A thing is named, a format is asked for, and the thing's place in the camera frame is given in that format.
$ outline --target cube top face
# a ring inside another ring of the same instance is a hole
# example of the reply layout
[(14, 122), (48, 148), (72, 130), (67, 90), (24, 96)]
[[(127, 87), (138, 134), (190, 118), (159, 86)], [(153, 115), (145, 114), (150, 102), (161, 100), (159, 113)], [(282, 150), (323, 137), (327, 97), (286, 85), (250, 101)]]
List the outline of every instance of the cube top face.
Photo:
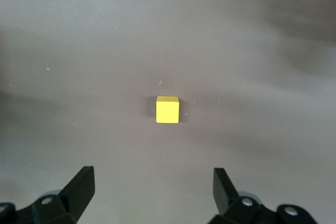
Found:
[(156, 122), (178, 123), (180, 103), (178, 97), (157, 97)]
[(178, 97), (157, 97), (157, 102), (179, 102)]

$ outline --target gray surface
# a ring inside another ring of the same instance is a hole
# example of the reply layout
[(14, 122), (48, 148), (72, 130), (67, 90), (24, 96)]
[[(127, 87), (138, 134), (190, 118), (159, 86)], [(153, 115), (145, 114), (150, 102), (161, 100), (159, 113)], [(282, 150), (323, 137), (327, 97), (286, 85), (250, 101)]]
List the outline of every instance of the gray surface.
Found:
[[(80, 223), (207, 223), (215, 166), (334, 223), (336, 0), (0, 0), (0, 199), (94, 165)], [(181, 122), (155, 122), (155, 97)]]

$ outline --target yellow cube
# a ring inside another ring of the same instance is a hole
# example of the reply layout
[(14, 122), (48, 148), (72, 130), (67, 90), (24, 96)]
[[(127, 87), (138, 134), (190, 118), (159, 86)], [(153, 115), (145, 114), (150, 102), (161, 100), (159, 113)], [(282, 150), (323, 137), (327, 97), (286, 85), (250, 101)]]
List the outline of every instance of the yellow cube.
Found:
[(178, 123), (179, 110), (180, 110), (180, 102), (178, 97), (157, 97), (156, 122)]

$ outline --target table surface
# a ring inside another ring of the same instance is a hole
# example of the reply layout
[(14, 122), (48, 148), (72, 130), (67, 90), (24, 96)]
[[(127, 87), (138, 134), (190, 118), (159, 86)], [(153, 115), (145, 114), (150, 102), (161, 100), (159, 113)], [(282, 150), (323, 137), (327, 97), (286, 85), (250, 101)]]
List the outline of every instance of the table surface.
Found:
[[(214, 167), (336, 218), (336, 0), (0, 0), (0, 201), (93, 165), (79, 223), (207, 223)], [(178, 124), (155, 121), (178, 96)]]

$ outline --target black mechanical part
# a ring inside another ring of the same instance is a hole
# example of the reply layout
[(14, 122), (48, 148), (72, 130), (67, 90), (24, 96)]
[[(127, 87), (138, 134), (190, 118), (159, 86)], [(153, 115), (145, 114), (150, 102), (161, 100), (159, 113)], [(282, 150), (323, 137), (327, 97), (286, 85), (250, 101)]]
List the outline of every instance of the black mechanical part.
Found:
[(280, 205), (273, 212), (250, 197), (240, 197), (223, 168), (214, 169), (213, 193), (219, 215), (209, 224), (317, 224), (299, 206)]
[(58, 195), (46, 195), (16, 211), (0, 203), (1, 224), (76, 224), (95, 194), (93, 166), (83, 167)]

